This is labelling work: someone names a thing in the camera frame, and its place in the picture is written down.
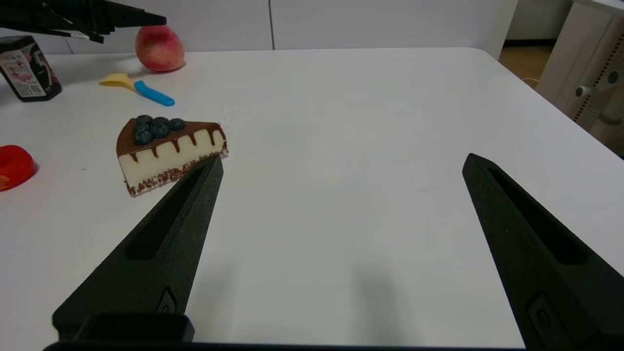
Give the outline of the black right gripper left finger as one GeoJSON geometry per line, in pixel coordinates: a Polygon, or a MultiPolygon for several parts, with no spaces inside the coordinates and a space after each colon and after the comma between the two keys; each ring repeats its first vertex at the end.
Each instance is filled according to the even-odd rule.
{"type": "Polygon", "coordinates": [[[196,164],[53,313],[60,341],[102,314],[184,314],[223,178],[196,164]]]}

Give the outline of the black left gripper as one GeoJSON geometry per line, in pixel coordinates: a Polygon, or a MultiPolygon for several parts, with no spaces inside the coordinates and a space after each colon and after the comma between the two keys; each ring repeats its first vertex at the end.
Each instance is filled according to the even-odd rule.
{"type": "MultiPolygon", "coordinates": [[[[45,34],[103,43],[98,33],[99,0],[2,0],[0,26],[25,33],[45,34]]],[[[167,18],[138,7],[105,0],[104,34],[119,27],[165,26],[167,18]]]]}

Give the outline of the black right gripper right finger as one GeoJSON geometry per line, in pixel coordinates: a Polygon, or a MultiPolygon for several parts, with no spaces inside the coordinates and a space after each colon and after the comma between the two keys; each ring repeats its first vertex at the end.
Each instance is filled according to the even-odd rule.
{"type": "Polygon", "coordinates": [[[487,158],[462,175],[528,350],[621,350],[624,280],[487,158]]]}

